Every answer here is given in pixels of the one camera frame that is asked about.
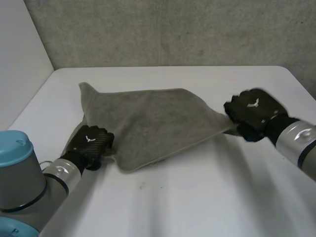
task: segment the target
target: white wall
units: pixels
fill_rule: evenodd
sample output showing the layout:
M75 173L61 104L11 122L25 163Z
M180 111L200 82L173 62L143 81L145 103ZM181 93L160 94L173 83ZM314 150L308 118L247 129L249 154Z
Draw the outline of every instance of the white wall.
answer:
M14 122L53 71L23 0L0 0L0 130Z

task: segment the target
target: blue cap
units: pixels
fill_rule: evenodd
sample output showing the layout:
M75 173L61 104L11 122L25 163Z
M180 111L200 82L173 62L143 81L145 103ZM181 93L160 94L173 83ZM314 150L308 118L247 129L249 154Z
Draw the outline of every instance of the blue cap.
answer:
M38 237L39 232L32 226L11 218L0 217L1 237Z
M24 161L33 152L33 144L21 131L0 132L0 168Z

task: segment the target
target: gray wall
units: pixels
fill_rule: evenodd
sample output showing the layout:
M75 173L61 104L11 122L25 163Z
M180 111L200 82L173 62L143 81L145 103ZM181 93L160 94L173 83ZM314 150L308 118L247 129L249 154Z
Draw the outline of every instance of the gray wall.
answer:
M316 98L316 0L25 0L55 69L279 65Z

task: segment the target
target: white tabletop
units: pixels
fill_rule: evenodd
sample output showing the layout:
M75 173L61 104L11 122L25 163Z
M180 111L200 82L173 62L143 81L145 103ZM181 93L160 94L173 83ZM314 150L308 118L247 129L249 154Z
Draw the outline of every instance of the white tabletop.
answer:
M316 124L316 102L282 67L76 68L55 71L11 129L39 161L58 158L82 119L78 83L100 92L184 88L211 108L262 87ZM264 139L219 135L155 166L85 171L44 237L314 237L316 183Z

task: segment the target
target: white logo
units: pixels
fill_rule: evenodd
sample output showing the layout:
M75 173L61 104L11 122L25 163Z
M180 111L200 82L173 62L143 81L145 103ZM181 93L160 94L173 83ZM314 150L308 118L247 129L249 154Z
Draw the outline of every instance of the white logo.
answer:
M258 107L258 106L259 106L259 98L256 99L256 103L247 105L247 107Z
M85 138L87 139L88 142L93 142L93 141L95 141L95 138L94 138L94 139L89 139L88 136L86 136Z

